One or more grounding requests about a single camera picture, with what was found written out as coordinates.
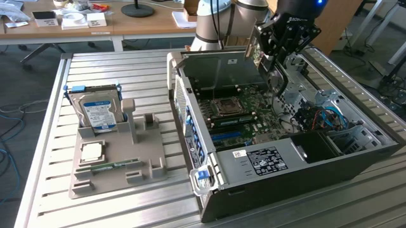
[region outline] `lamp base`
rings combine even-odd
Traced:
[[[134,4],[129,4],[121,7],[121,13],[133,18],[144,18],[153,14],[152,7],[138,4],[138,8],[134,8]]]

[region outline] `wooden desk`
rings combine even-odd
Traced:
[[[321,33],[312,44],[325,55],[332,51],[335,44],[348,25],[361,0],[328,0],[324,11],[316,19]],[[267,0],[269,9],[275,12],[277,0]]]
[[[106,26],[86,29],[61,30],[60,26],[37,27],[34,21],[29,25],[6,28],[7,18],[1,19],[0,45],[7,44],[41,44],[110,40],[114,51],[122,51],[121,41],[137,38],[172,38],[192,37],[194,29],[180,29],[172,19],[173,9],[149,5],[154,14],[146,18],[130,18],[121,13],[121,7],[130,2],[105,2],[110,6],[112,15],[105,16]],[[181,8],[181,4],[160,2],[161,5],[172,8]],[[30,12],[54,9],[52,0],[23,2],[22,12],[32,17]]]

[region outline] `paper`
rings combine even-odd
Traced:
[[[28,25],[28,22],[26,22],[26,21],[18,22],[18,23],[5,23],[5,26],[6,26],[7,28],[19,27],[19,26],[23,26],[23,25]]]
[[[178,28],[186,29],[186,28],[194,28],[197,23],[196,22],[188,22],[182,16],[182,12],[172,12],[172,17],[174,19],[176,25]]]

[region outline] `hard drive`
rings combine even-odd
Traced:
[[[81,127],[92,127],[94,133],[116,130],[116,123],[124,121],[118,85],[73,86],[65,95]]]

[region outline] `cardboard box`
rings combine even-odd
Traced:
[[[89,13],[88,14],[88,26],[89,27],[106,26],[104,13]]]
[[[57,26],[54,12],[52,11],[32,12],[32,15],[38,27]]]
[[[197,21],[197,6],[198,6],[198,0],[184,0],[182,14],[184,14],[184,19],[188,22]]]

